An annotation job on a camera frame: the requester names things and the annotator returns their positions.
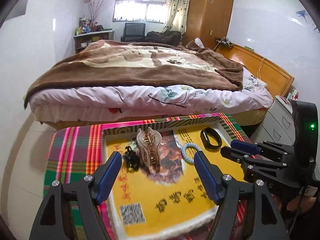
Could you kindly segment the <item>black smart band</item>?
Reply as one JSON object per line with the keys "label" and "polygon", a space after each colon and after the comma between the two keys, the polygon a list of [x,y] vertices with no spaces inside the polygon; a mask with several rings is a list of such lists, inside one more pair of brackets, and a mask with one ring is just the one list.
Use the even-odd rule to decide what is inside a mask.
{"label": "black smart band", "polygon": [[211,127],[206,127],[200,132],[200,138],[203,146],[207,150],[218,150],[222,146],[220,135]]}

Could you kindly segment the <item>transparent hair claw clip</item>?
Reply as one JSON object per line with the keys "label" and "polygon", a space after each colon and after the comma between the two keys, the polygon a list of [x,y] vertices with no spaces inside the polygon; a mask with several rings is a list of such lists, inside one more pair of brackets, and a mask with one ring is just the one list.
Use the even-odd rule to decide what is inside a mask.
{"label": "transparent hair claw clip", "polygon": [[139,148],[140,159],[151,174],[160,172],[161,158],[158,149],[161,142],[161,134],[151,127],[148,127],[148,129],[144,131],[141,128],[138,129],[136,143]]}

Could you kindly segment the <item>grey drawer nightstand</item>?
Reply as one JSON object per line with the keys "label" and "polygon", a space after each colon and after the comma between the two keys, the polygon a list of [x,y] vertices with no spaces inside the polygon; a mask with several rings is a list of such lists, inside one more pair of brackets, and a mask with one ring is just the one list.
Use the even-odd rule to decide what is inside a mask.
{"label": "grey drawer nightstand", "polygon": [[265,140],[285,145],[293,145],[295,141],[292,106],[282,96],[276,95],[263,121],[251,136],[252,142]]}

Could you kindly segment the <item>colourful plaid cloth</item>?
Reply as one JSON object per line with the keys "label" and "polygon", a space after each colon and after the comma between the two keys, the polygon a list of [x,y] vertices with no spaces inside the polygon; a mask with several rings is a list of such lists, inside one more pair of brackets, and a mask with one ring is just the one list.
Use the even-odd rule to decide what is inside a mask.
{"label": "colourful plaid cloth", "polygon": [[[102,149],[104,129],[136,125],[143,121],[151,124],[156,120],[158,119],[69,127],[59,130],[54,134],[49,149],[44,189],[48,190],[54,180],[64,184],[79,181],[105,163],[107,158],[104,158]],[[112,239],[115,239],[106,202],[104,201],[98,210],[107,232]]]}

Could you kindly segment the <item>wooden headboard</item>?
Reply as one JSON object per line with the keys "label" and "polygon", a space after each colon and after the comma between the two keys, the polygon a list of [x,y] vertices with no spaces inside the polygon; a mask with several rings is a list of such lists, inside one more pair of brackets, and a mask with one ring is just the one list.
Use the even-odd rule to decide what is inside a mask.
{"label": "wooden headboard", "polygon": [[294,81],[294,77],[269,59],[237,44],[231,48],[219,45],[217,52],[225,58],[241,63],[258,79],[267,84],[267,90],[275,97],[285,96]]}

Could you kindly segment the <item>mattress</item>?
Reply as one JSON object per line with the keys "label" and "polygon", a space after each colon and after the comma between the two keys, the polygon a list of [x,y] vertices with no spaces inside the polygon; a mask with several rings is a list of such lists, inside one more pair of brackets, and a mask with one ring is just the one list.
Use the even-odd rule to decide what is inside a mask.
{"label": "mattress", "polygon": [[[250,126],[256,125],[263,121],[265,118],[268,109],[261,108],[256,110],[250,110],[242,113],[232,114],[232,118],[240,126]],[[166,117],[173,117],[173,115],[156,115],[156,116],[144,116],[144,117],[127,117],[122,118],[117,121],[58,121],[58,122],[47,122],[39,121],[40,124],[47,124],[48,126],[58,130],[67,127],[76,127],[76,126],[88,126],[88,125],[98,125],[98,124],[111,124],[114,122],[129,122],[129,121],[139,121],[139,120],[151,120],[151,119],[160,119]]]}

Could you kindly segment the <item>white floral quilt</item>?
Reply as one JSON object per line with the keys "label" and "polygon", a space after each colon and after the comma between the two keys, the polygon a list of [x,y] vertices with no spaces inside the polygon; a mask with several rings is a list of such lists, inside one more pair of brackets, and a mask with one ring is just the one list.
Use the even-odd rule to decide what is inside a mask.
{"label": "white floral quilt", "polygon": [[271,107],[273,98],[266,83],[245,69],[243,84],[243,90],[236,92],[187,85],[47,89],[34,94],[29,106],[41,122],[117,121],[216,112],[236,114]]}

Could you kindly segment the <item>power strip on headboard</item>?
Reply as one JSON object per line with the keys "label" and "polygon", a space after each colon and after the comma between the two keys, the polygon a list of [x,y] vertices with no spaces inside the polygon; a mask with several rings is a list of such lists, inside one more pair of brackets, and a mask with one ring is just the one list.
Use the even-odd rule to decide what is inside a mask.
{"label": "power strip on headboard", "polygon": [[222,44],[222,45],[230,47],[230,48],[232,48],[232,46],[234,46],[234,43],[232,43],[230,41],[230,39],[227,38],[227,37],[224,37],[224,38],[221,38],[221,39],[217,39],[216,42],[217,42],[217,45]]}

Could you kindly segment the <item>brown fleece blanket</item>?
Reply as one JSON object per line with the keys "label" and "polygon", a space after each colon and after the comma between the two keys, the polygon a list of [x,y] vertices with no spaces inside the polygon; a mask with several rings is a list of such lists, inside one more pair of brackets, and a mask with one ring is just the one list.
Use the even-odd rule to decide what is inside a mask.
{"label": "brown fleece blanket", "polygon": [[44,89],[78,87],[188,85],[197,89],[243,89],[243,66],[194,41],[187,46],[100,40],[56,63],[29,87],[31,97]]}

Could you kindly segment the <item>wooden wardrobe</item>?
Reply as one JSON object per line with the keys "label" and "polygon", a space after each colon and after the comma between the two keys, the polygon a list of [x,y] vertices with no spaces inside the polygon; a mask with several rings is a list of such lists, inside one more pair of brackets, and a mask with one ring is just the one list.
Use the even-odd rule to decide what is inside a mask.
{"label": "wooden wardrobe", "polygon": [[234,0],[190,0],[187,30],[182,44],[199,38],[204,47],[213,49],[218,38],[227,36]]}

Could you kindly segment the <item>cluttered shelf desk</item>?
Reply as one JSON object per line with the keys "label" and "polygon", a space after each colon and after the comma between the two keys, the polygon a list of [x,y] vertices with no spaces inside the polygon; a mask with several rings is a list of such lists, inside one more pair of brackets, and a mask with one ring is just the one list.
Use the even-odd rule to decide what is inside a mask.
{"label": "cluttered shelf desk", "polygon": [[81,17],[79,18],[79,26],[74,31],[73,38],[75,53],[77,54],[99,40],[114,40],[114,30],[105,29],[98,22]]}

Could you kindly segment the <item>black office chair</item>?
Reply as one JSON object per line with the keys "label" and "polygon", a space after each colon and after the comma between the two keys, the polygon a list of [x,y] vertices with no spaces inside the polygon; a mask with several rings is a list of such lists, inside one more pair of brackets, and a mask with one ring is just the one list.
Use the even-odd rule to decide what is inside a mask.
{"label": "black office chair", "polygon": [[145,23],[125,23],[121,42],[144,42]]}

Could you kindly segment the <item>floral curtain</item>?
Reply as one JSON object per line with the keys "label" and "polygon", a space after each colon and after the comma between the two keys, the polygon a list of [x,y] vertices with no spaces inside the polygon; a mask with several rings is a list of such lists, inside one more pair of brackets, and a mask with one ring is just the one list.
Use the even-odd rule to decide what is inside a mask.
{"label": "floral curtain", "polygon": [[167,0],[167,16],[163,31],[179,31],[182,35],[187,30],[187,18],[190,0]]}

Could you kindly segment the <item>window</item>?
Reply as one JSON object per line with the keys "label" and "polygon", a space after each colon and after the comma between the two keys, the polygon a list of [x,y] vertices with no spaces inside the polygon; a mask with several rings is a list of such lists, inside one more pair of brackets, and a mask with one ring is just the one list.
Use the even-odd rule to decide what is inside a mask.
{"label": "window", "polygon": [[167,5],[146,0],[116,0],[113,22],[167,22]]}

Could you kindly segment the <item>dried branches in vase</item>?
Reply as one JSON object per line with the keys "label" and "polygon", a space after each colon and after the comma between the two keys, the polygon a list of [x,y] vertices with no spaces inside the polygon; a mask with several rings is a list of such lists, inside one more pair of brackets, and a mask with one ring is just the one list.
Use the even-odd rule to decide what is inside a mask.
{"label": "dried branches in vase", "polygon": [[102,1],[89,1],[88,3],[88,12],[89,12],[89,20],[90,20],[90,29],[91,31],[96,31],[97,28],[97,17],[98,15],[107,7],[108,0]]}

